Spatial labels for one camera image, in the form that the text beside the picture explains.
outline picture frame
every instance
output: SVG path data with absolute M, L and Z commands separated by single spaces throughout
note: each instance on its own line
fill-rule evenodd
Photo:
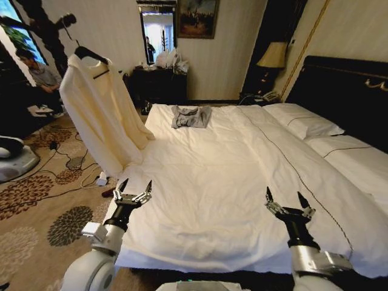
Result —
M 178 0 L 178 37 L 213 39 L 219 1 Z

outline sneaker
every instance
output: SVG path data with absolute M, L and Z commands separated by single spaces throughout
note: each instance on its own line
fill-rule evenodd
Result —
M 55 119 L 57 119 L 57 118 L 62 117 L 63 115 L 64 115 L 63 113 L 56 113 L 56 114 L 53 114 L 53 117 L 54 117 Z
M 40 115 L 40 114 L 36 114 L 35 112 L 38 110 L 38 106 L 36 105 L 33 105 L 33 106 L 30 106 L 27 108 L 27 110 L 31 113 L 32 116 L 34 117 L 46 117 L 46 115 Z
M 48 108 L 47 105 L 42 105 L 42 106 L 40 106 L 40 108 L 35 110 L 35 113 L 37 113 L 37 114 L 47 114 L 47 113 L 52 113 L 52 112 L 54 112 L 54 110 L 52 110 L 51 108 Z

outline mirror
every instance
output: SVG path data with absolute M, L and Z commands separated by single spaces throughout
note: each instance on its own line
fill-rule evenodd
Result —
M 176 1 L 137 1 L 140 12 L 144 51 L 148 65 L 156 57 L 176 47 Z

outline black headboard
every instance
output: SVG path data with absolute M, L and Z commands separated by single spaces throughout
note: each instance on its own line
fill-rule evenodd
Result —
M 388 153 L 388 63 L 307 56 L 286 102 Z

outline lamp shade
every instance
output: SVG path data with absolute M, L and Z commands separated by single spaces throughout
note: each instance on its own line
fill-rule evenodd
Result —
M 271 42 L 257 65 L 266 68 L 284 68 L 286 64 L 286 42 Z

